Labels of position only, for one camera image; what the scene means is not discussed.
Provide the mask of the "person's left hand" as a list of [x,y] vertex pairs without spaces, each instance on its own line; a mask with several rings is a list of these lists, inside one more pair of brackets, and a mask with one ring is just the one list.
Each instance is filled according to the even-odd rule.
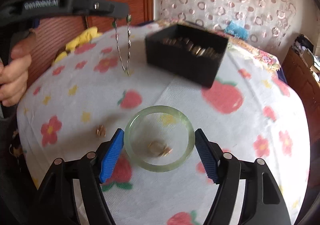
[[36,34],[31,31],[26,38],[13,46],[12,61],[7,66],[1,63],[1,102],[5,107],[16,105],[27,89],[30,53],[35,44]]

